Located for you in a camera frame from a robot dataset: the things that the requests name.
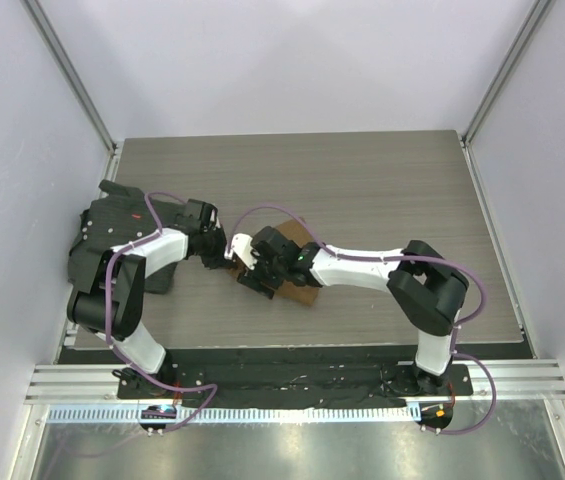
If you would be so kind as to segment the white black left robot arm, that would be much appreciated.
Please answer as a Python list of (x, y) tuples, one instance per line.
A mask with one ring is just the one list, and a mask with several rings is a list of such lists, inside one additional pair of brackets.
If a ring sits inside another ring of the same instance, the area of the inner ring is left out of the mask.
[(176, 370), (142, 322), (144, 296), (166, 294), (178, 263), (191, 256), (208, 269), (226, 267), (218, 209), (199, 200), (146, 204), (110, 195), (83, 213), (82, 228), (69, 251), (67, 316), (141, 374), (149, 396), (165, 398)]

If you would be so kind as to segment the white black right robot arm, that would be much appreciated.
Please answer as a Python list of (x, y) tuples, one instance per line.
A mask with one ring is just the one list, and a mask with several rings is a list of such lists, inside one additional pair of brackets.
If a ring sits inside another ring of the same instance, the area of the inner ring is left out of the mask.
[(411, 241), (389, 251), (346, 250), (316, 241), (302, 246), (280, 230), (234, 234), (225, 258), (242, 264), (238, 281), (271, 298), (288, 282), (296, 287), (349, 286), (389, 293), (418, 331), (411, 372), (396, 390), (417, 388), (434, 395), (450, 381), (453, 329), (468, 281), (427, 243)]

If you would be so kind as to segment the brown cloth napkin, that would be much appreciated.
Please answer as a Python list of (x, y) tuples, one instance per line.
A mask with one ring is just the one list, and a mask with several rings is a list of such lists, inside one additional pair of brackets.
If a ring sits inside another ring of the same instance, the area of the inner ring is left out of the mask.
[[(313, 239), (309, 232), (296, 220), (288, 220), (275, 226), (275, 228), (289, 240), (294, 241), (298, 246), (304, 246), (312, 242)], [(228, 271), (228, 274), (237, 279), (246, 270), (244, 264), (237, 260), (237, 266)], [(318, 297), (320, 289), (318, 287), (303, 286), (298, 287), (291, 282), (284, 281), (281, 286), (274, 290), (274, 296), (286, 298), (305, 306), (312, 306)]]

